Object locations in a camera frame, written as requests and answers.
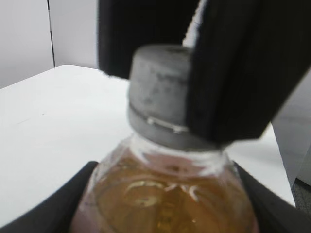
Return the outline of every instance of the white wall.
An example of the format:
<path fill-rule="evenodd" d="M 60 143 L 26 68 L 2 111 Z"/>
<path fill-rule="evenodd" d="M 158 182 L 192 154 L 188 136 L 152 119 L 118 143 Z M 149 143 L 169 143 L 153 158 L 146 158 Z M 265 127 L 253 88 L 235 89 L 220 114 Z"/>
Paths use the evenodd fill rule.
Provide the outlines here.
<path fill-rule="evenodd" d="M 46 0 L 0 0 L 0 88 L 53 68 Z"/>
<path fill-rule="evenodd" d="M 97 67 L 97 0 L 49 0 L 55 65 Z"/>
<path fill-rule="evenodd" d="M 202 22 L 202 15 L 205 5 L 208 0 L 200 0 L 197 9 L 195 10 L 195 14 L 192 17 L 192 22 L 188 27 L 188 31 L 186 33 L 186 37 L 183 40 L 183 45 L 187 47 L 194 47 L 196 40 L 198 38 L 198 27 Z"/>
<path fill-rule="evenodd" d="M 297 176 L 311 181 L 311 172 L 308 175 L 306 172 L 311 167 L 305 167 L 299 175 L 311 142 L 310 90 L 311 72 L 308 72 L 272 122 L 290 185 Z"/>

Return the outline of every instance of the bottle cap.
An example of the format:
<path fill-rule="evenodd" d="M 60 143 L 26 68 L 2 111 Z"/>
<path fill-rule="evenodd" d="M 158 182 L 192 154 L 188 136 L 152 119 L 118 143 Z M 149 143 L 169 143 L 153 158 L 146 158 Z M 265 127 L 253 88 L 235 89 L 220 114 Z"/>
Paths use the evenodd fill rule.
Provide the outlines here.
<path fill-rule="evenodd" d="M 186 126 L 186 96 L 192 49 L 178 45 L 141 47 L 130 74 L 128 118 L 141 136 L 179 150 L 214 150 L 216 145 Z"/>

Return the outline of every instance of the black holder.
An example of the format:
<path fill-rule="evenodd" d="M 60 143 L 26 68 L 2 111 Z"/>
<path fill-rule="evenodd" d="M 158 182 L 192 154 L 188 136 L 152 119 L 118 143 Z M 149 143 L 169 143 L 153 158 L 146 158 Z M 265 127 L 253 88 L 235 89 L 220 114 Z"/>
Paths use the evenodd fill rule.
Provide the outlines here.
<path fill-rule="evenodd" d="M 70 181 L 37 207 L 0 229 L 0 233 L 65 233 L 97 162 L 87 163 Z M 261 233 L 310 233 L 311 221 L 236 164 Z"/>

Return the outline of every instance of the bottle neck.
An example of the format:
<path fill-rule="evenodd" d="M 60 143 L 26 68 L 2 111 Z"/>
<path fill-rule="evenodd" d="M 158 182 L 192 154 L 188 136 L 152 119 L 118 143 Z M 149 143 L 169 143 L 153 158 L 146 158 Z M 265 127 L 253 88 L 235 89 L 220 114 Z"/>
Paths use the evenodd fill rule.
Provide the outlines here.
<path fill-rule="evenodd" d="M 151 142 L 134 134 L 130 150 L 136 159 L 158 172 L 178 177 L 217 176 L 229 164 L 223 150 L 183 151 Z"/>

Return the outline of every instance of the white table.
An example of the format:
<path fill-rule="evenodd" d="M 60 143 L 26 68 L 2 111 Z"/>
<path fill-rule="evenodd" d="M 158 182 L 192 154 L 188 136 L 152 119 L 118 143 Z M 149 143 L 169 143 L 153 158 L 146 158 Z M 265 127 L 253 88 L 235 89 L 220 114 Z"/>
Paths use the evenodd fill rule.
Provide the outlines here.
<path fill-rule="evenodd" d="M 100 161 L 131 134 L 128 81 L 60 66 L 0 90 L 0 227 Z M 228 148 L 230 157 L 294 205 L 271 126 L 259 141 Z"/>

